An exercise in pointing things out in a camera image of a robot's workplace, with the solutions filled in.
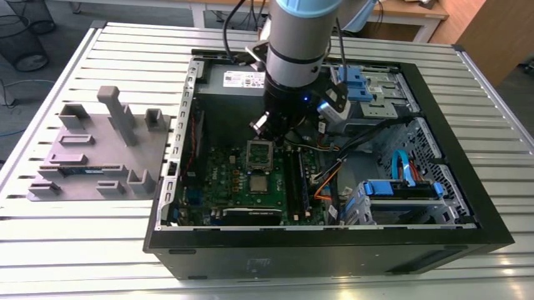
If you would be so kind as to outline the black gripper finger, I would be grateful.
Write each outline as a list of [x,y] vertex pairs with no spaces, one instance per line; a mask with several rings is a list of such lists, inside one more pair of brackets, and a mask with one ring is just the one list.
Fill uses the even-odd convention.
[[288,122],[276,123],[273,125],[273,141],[277,146],[285,143],[286,135],[292,132],[293,125]]
[[270,113],[264,113],[260,119],[250,123],[250,128],[260,139],[274,140],[273,117]]

